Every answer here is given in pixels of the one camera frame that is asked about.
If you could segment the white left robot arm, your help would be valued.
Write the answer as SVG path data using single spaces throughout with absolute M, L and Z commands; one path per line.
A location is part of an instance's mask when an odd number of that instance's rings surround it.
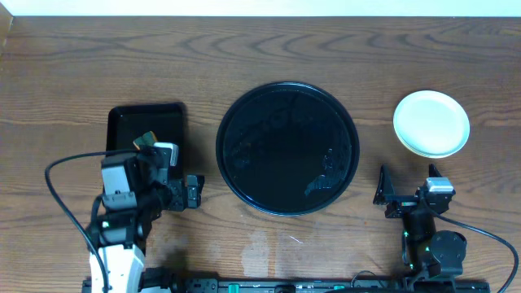
M 152 277 L 143 269 L 153 221 L 163 211 L 200 206 L 204 178 L 183 175 L 178 152 L 173 143 L 155 142 L 102 160 L 103 192 L 87 228 L 95 250 L 84 292 L 175 291 L 167 277 Z

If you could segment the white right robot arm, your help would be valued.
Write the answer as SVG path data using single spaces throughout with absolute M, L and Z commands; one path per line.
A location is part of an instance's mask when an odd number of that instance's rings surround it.
M 438 230 L 435 218 L 449 210 L 455 189 L 434 164 L 429 177 L 413 195 L 395 192 L 390 172 L 382 166 L 373 204 L 386 208 L 386 218 L 400 218 L 403 223 L 402 260 L 410 273 L 404 277 L 407 290 L 417 290 L 421 282 L 447 282 L 463 273 L 466 238 L 454 231 Z

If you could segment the orange green sponge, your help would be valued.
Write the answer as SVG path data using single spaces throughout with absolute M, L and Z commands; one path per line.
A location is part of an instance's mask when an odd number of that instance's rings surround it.
M 153 131 L 148 131 L 142 136 L 133 140 L 133 145 L 140 150 L 141 147 L 153 147 L 158 142 L 157 137 Z

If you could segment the pale green plate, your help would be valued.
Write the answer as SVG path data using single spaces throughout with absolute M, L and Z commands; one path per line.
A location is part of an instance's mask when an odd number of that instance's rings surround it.
M 393 114 L 400 142 L 413 153 L 441 159 L 467 143 L 471 124 L 464 108 L 447 94 L 420 90 L 405 96 Z

